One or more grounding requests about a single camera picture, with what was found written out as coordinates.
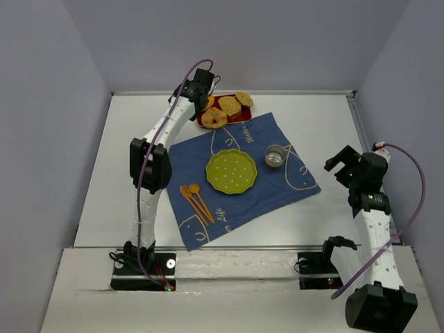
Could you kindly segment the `aluminium front rail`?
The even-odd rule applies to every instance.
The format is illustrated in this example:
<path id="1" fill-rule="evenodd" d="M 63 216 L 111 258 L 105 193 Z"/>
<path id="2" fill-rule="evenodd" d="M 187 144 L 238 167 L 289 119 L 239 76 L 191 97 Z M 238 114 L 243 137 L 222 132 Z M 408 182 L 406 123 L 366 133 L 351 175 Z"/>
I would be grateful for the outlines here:
<path id="1" fill-rule="evenodd" d="M 202 246 L 198 250 L 321 250 L 322 245 L 309 246 Z M 122 250 L 123 246 L 72 246 L 73 249 Z M 184 246 L 156 246 L 155 252 L 187 251 Z"/>

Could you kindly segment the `orange wooden spoon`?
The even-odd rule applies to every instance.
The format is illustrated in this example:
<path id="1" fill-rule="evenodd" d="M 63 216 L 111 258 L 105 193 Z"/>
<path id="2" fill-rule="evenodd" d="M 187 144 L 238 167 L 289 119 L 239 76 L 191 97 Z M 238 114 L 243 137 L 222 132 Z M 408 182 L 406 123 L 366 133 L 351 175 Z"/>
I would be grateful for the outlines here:
<path id="1" fill-rule="evenodd" d="M 211 221 L 211 223 L 215 224 L 215 220 L 212 217 L 207 205 L 205 204 L 205 201 L 203 200 L 202 196 L 200 195 L 200 187 L 197 184 L 191 184 L 188 186 L 188 190 L 191 194 L 195 194 L 197 198 L 199 199 L 200 206 L 203 208 L 203 212 L 207 216 L 207 218 Z"/>

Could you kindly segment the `blue fish placemat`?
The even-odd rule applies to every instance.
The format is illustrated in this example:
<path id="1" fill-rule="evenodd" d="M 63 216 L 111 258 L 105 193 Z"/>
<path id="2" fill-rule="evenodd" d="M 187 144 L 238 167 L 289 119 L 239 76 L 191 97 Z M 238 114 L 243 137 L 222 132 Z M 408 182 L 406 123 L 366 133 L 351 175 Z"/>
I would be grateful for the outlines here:
<path id="1" fill-rule="evenodd" d="M 169 149 L 167 193 L 187 250 L 196 250 L 321 188 L 272 113 Z"/>

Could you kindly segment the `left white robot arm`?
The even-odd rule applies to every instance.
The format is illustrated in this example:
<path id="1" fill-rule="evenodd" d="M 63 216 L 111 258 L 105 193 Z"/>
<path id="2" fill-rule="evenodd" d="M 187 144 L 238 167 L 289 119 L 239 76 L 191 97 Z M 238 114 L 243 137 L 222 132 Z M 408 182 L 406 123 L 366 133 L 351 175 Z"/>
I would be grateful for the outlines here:
<path id="1" fill-rule="evenodd" d="M 169 99 L 168 110 L 154 128 L 130 143 L 130 177 L 136 190 L 135 221 L 132 235 L 123 249 L 143 270 L 152 265 L 155 253 L 154 224 L 162 190 L 172 176 L 169 148 L 187 121 L 193 121 L 205 108 L 214 74 L 198 68 L 185 79 Z"/>

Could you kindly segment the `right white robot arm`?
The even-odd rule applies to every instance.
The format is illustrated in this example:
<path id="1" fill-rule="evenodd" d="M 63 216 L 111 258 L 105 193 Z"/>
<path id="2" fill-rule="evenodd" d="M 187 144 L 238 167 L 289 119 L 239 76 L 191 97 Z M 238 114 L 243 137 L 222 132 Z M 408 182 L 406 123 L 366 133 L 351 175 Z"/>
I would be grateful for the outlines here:
<path id="1" fill-rule="evenodd" d="M 369 153 L 345 146 L 325 163 L 338 164 L 336 180 L 348 190 L 348 204 L 360 244 L 330 237 L 323 259 L 337 270 L 343 283 L 331 298 L 345 296 L 348 327 L 366 332 L 403 332 L 417 310 L 415 294 L 406 291 L 393 254 L 397 236 L 391 236 L 391 205 L 382 191 L 391 154 L 383 143 Z"/>

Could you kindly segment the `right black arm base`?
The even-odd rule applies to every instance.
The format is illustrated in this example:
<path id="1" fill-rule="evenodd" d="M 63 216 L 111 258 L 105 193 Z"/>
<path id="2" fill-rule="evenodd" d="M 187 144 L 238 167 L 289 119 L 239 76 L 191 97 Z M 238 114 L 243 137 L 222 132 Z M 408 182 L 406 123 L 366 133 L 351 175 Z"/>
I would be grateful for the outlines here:
<path id="1" fill-rule="evenodd" d="M 343 286 L 338 271 L 324 259 L 322 252 L 299 252 L 293 268 L 299 274 L 301 290 L 339 289 Z"/>

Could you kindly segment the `metal cup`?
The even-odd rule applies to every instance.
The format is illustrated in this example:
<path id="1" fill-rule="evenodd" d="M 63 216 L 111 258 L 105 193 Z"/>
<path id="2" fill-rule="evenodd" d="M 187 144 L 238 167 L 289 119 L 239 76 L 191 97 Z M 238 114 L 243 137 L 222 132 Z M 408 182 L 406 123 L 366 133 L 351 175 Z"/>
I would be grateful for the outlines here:
<path id="1" fill-rule="evenodd" d="M 277 171 L 287 157 L 287 153 L 280 145 L 271 145 L 265 152 L 265 163 L 268 169 Z"/>

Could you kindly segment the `brown bread slice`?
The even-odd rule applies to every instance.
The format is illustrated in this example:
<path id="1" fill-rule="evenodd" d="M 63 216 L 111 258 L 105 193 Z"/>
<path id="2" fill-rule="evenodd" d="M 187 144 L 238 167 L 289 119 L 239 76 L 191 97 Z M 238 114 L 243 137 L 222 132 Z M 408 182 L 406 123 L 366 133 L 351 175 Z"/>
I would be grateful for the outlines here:
<path id="1" fill-rule="evenodd" d="M 219 107 L 224 111 L 229 120 L 236 119 L 241 114 L 241 104 L 233 96 L 224 96 L 218 100 Z"/>

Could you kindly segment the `large glazed bagel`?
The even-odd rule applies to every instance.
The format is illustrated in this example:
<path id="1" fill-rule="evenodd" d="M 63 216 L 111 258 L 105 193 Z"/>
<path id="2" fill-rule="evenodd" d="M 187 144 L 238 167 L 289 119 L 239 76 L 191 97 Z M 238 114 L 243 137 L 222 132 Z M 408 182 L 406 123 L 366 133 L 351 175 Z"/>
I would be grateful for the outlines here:
<path id="1" fill-rule="evenodd" d="M 218 108 L 209 108 L 201 116 L 201 123 L 205 128 L 222 128 L 228 123 L 227 114 Z"/>

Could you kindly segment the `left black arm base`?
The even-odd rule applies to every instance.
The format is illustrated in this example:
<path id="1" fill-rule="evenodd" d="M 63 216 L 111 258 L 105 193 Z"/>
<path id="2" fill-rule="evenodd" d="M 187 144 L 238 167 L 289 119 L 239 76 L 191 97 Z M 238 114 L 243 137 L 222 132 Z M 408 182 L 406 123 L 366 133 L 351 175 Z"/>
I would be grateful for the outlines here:
<path id="1" fill-rule="evenodd" d="M 110 288 L 115 291 L 175 291 L 176 290 L 176 254 L 156 253 L 153 263 L 145 271 L 140 269 L 137 259 L 123 252 L 110 252 L 113 271 Z"/>

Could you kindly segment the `small orange bagel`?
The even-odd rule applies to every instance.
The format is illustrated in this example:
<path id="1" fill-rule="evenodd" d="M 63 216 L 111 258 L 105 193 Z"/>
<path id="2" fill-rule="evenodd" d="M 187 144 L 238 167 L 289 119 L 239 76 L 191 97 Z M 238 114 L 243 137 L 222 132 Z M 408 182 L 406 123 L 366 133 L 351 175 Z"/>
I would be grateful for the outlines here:
<path id="1" fill-rule="evenodd" d="M 214 96 L 213 95 L 209 95 L 207 98 L 207 105 L 205 106 L 205 108 L 203 109 L 203 111 L 206 111 L 208 109 L 210 109 L 214 104 Z"/>

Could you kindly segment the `red tray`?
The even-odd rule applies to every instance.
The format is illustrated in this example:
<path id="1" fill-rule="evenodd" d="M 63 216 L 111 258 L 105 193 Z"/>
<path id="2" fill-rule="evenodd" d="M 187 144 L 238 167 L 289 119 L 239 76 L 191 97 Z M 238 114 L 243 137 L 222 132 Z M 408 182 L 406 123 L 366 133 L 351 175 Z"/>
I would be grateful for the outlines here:
<path id="1" fill-rule="evenodd" d="M 217 107 L 218 108 L 219 107 L 219 99 L 223 98 L 223 97 L 227 97 L 227 96 L 235 97 L 234 94 L 226 94 L 226 95 L 215 96 L 214 97 L 213 107 Z M 202 121 L 201 121 L 201 117 L 203 115 L 204 115 L 204 112 L 201 112 L 196 117 L 196 122 L 197 122 L 197 124 L 201 128 L 205 128 L 203 123 L 202 123 Z M 242 123 L 242 122 L 250 121 L 251 119 L 252 119 L 251 109 L 249 107 L 246 107 L 246 106 L 243 105 L 241 107 L 240 115 L 238 117 L 234 118 L 234 119 L 228 119 L 227 125 L 232 125 L 232 124 L 236 124 L 236 123 Z"/>

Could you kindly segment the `green dotted plate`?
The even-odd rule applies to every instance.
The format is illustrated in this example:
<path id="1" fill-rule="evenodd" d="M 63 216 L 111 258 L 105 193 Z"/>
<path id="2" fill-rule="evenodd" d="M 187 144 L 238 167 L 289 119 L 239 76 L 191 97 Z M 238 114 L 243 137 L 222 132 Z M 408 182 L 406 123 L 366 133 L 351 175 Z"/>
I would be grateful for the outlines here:
<path id="1" fill-rule="evenodd" d="M 237 149 L 222 150 L 213 155 L 205 167 L 207 181 L 224 194 L 242 194 L 257 178 L 255 161 Z"/>

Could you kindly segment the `seeded bread roll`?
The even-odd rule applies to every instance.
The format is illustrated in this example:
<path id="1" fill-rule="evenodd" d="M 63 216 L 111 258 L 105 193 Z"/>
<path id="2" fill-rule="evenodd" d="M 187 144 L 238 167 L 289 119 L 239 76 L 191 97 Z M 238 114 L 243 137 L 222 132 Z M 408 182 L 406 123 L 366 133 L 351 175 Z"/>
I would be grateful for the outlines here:
<path id="1" fill-rule="evenodd" d="M 246 92 L 236 92 L 235 94 L 236 100 L 244 107 L 251 108 L 254 105 L 254 102 L 249 94 Z"/>

